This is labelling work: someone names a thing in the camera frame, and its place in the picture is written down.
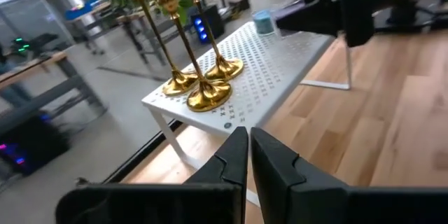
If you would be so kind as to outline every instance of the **gray floor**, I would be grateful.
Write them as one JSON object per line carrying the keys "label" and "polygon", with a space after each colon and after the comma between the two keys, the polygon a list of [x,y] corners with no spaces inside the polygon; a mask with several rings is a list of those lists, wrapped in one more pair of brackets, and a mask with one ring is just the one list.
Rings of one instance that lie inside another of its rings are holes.
{"label": "gray floor", "polygon": [[[252,11],[257,11],[278,6],[287,0],[250,1]],[[208,0],[208,3],[217,2],[218,0]],[[226,26],[226,34],[219,40],[248,20],[250,12],[230,22]],[[200,45],[193,36],[190,40],[197,56],[210,48],[210,45]],[[64,124],[65,128],[79,131],[71,139],[72,148],[0,193],[0,223],[54,223],[55,205],[64,193],[73,188],[75,178],[83,176],[91,181],[104,180],[159,132],[158,126],[140,100],[161,82],[97,69],[103,66],[140,74],[148,73],[121,28],[98,38],[97,43],[106,50],[105,55],[91,55],[83,46],[77,45],[69,50],[69,59],[107,104],[108,113],[96,119],[97,115],[86,104],[81,103],[57,119],[57,123]],[[189,63],[179,38],[169,43],[169,49],[180,67]],[[156,59],[150,59],[150,62],[160,69]],[[40,73],[25,85],[34,95],[38,95],[63,78],[62,73],[53,67],[50,73]],[[70,96],[68,94],[54,101],[48,105],[48,109],[56,107]],[[0,112],[7,108],[8,105],[0,100]]]}

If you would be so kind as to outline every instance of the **perforated tabletop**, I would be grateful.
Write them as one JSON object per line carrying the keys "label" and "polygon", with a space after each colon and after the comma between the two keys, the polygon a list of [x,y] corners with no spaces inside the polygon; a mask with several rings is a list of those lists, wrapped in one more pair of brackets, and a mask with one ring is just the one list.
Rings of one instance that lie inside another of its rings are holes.
{"label": "perforated tabletop", "polygon": [[[227,136],[237,126],[261,127],[285,101],[333,42],[333,38],[300,32],[286,38],[259,36],[247,22],[218,44],[221,54],[244,62],[243,72],[230,81],[231,98],[224,105],[203,113],[186,105],[189,93],[166,97],[162,85],[142,99],[150,110],[175,118],[212,134]],[[205,72],[215,64],[213,49],[198,63]],[[193,65],[184,71],[192,71]]]}

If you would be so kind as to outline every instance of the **candlestick base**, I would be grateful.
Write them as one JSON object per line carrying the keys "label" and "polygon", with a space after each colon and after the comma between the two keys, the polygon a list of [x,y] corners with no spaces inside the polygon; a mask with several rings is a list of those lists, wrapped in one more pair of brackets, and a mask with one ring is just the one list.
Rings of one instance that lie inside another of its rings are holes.
{"label": "candlestick base", "polygon": [[191,90],[197,84],[196,73],[182,73],[179,70],[171,70],[173,78],[162,88],[167,96],[182,95]]}
{"label": "candlestick base", "polygon": [[217,57],[216,64],[205,73],[205,78],[211,81],[228,81],[237,77],[244,68],[240,59],[224,59]]}
{"label": "candlestick base", "polygon": [[210,111],[224,104],[232,94],[232,87],[223,81],[199,80],[199,88],[187,99],[187,106],[194,112]]}

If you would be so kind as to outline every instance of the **white metal table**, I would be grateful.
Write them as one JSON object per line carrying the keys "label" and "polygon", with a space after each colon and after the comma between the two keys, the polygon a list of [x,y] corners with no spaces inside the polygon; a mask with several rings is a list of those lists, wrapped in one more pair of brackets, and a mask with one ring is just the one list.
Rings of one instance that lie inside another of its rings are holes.
{"label": "white metal table", "polygon": [[[186,105],[188,94],[166,97],[162,86],[142,102],[182,161],[199,169],[204,162],[182,150],[162,114],[224,137],[237,126],[248,130],[262,127],[333,41],[329,36],[308,32],[286,38],[276,34],[259,36],[254,24],[247,22],[218,44],[225,58],[238,57],[244,62],[242,74],[230,81],[233,93],[224,105],[208,112],[192,112]],[[203,71],[211,68],[215,64],[214,51],[210,49],[197,62]],[[192,71],[193,66],[190,64],[184,70]],[[249,190],[247,199],[259,206],[257,195]]]}

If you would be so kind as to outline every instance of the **gold candlestick holder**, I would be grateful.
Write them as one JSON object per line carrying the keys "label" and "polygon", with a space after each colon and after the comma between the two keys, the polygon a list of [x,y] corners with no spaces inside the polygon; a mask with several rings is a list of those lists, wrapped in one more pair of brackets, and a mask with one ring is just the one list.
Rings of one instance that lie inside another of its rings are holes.
{"label": "gold candlestick holder", "polygon": [[201,0],[193,0],[193,2],[195,3],[199,11],[199,14],[201,15],[202,21],[205,24],[205,32],[209,37],[211,46],[213,46],[213,49],[216,54],[216,64],[214,67],[212,67],[205,73],[205,78],[208,78],[209,80],[228,81],[232,78],[237,77],[243,71],[244,68],[242,60],[237,58],[229,60],[224,59],[224,57],[219,53],[218,46],[216,45],[215,38],[210,29],[209,21],[207,20],[207,17],[204,14],[204,11],[202,10]]}
{"label": "gold candlestick holder", "polygon": [[175,95],[181,95],[190,89],[192,89],[198,80],[196,73],[183,73],[179,69],[177,69],[176,65],[174,65],[172,58],[168,52],[167,47],[165,46],[165,43],[163,43],[162,37],[159,34],[159,31],[157,30],[157,27],[155,26],[155,23],[149,13],[148,7],[146,5],[145,0],[137,0],[139,4],[141,5],[141,8],[143,9],[143,12],[145,13],[146,18],[149,21],[149,24],[151,28],[154,31],[155,37],[159,41],[160,47],[163,50],[163,53],[167,57],[168,63],[171,67],[171,74],[172,78],[168,81],[167,84],[165,84],[162,88],[162,92],[166,94],[167,96],[175,96]]}
{"label": "gold candlestick holder", "polygon": [[197,64],[195,56],[193,55],[193,50],[191,49],[185,32],[183,31],[181,21],[179,20],[179,14],[177,13],[179,0],[156,1],[170,14],[171,19],[176,25],[179,35],[181,36],[182,41],[185,44],[188,56],[190,57],[199,78],[199,87],[193,90],[188,96],[188,108],[195,112],[204,112],[210,111],[211,109],[220,106],[229,99],[230,95],[232,94],[232,87],[229,83],[226,83],[224,81],[209,81],[202,75],[201,69]]}

